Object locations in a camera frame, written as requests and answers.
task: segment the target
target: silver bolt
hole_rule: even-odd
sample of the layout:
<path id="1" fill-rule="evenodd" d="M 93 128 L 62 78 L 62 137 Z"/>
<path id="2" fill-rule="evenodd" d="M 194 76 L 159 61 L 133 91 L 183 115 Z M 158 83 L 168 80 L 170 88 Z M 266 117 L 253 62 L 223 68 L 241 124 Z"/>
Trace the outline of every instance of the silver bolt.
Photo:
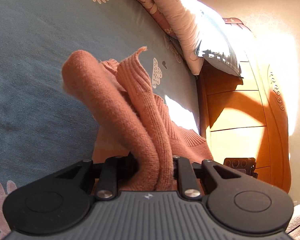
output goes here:
<path id="1" fill-rule="evenodd" d="M 99 198 L 110 198 L 113 196 L 112 192 L 110 190 L 99 190 L 97 192 L 97 196 Z"/>
<path id="2" fill-rule="evenodd" d="M 185 195 L 186 195 L 187 197 L 199 197 L 200 194 L 201 194 L 201 193 L 200 193 L 199 190 L 193 189 L 193 188 L 187 189 L 187 190 L 185 191 Z"/>

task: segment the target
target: ridged surface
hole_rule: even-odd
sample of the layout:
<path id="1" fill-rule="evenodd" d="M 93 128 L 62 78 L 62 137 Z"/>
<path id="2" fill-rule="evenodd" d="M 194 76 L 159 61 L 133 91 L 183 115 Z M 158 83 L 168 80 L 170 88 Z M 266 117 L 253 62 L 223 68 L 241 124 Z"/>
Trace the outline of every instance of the ridged surface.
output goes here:
<path id="1" fill-rule="evenodd" d="M 246 237 L 228 232 L 206 214 L 200 203 L 184 201 L 176 192 L 122 192 L 99 202 L 76 227 L 53 236 L 17 232 L 5 240 L 291 240 L 284 233 Z"/>

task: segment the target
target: bed sheet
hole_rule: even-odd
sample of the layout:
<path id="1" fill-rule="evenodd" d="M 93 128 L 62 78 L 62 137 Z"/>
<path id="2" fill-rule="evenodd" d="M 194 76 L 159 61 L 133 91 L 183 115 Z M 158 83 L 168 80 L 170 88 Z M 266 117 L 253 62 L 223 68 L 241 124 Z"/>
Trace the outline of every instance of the bed sheet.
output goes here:
<path id="1" fill-rule="evenodd" d="M 98 124 L 62 91 L 71 52 L 120 61 L 141 46 L 148 47 L 140 61 L 150 77 L 154 64 L 161 69 L 154 93 L 174 120 L 197 121 L 195 77 L 136 0 L 0 0 L 0 199 L 92 155 Z M 0 238 L 7 231 L 0 220 Z"/>

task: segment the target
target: wooden bed frame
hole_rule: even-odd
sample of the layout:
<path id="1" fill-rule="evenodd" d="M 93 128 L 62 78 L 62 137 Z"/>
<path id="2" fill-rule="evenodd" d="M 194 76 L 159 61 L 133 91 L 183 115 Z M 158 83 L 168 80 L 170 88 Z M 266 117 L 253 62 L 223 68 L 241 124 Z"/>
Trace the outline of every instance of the wooden bed frame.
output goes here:
<path id="1" fill-rule="evenodd" d="M 204 62 L 197 80 L 200 134 L 215 161 L 254 157 L 258 179 L 289 192 L 288 118 L 280 85 L 271 66 L 256 55 L 249 28 L 237 18 L 224 20 L 243 44 L 237 58 L 244 78 Z"/>

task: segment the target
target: beige wall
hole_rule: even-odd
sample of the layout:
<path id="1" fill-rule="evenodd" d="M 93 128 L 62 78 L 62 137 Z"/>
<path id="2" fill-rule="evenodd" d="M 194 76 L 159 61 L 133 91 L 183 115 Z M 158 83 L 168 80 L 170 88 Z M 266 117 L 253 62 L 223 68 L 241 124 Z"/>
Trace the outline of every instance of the beige wall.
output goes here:
<path id="1" fill-rule="evenodd" d="M 289 118 L 290 196 L 300 204 L 300 0 L 200 1 L 222 17 L 241 19 L 276 71 Z"/>

